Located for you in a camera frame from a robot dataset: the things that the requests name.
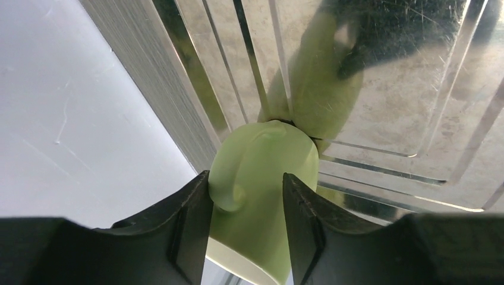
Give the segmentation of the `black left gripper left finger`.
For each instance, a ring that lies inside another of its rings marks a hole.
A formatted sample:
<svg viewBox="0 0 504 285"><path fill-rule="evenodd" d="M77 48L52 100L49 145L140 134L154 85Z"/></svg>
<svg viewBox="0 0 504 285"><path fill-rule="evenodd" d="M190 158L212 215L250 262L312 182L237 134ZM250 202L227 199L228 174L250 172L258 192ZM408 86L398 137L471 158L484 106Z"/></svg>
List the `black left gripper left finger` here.
<svg viewBox="0 0 504 285"><path fill-rule="evenodd" d="M1 219L2 284L200 284L213 202L203 171L108 229L62 217Z"/></svg>

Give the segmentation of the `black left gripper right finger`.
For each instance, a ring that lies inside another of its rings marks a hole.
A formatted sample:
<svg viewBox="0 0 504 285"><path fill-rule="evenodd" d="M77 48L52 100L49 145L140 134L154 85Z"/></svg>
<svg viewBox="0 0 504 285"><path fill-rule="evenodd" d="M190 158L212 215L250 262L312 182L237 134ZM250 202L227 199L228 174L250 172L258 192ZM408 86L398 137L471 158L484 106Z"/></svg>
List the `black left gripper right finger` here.
<svg viewBox="0 0 504 285"><path fill-rule="evenodd" d="M501 214L413 213L381 226L283 175L295 284L502 284Z"/></svg>

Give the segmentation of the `light green mug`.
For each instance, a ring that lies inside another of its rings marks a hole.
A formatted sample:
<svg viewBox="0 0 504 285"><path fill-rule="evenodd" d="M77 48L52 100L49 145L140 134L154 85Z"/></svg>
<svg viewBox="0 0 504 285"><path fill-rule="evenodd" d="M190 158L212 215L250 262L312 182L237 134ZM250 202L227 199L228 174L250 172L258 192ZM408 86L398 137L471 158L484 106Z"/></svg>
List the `light green mug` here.
<svg viewBox="0 0 504 285"><path fill-rule="evenodd" d="M209 172L214 203L207 257L252 284L285 284L291 270L282 198L290 173L317 188L313 140L281 121L243 125L222 143Z"/></svg>

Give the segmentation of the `silver metal tray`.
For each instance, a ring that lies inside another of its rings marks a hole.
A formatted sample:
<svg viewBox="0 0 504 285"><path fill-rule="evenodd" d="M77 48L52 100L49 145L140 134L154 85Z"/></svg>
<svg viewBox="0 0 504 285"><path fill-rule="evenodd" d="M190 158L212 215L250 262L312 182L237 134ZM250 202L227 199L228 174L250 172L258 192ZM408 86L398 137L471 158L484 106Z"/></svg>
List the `silver metal tray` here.
<svg viewBox="0 0 504 285"><path fill-rule="evenodd" d="M322 195L375 222L503 212L502 1L155 1L209 168L247 123L292 124Z"/></svg>

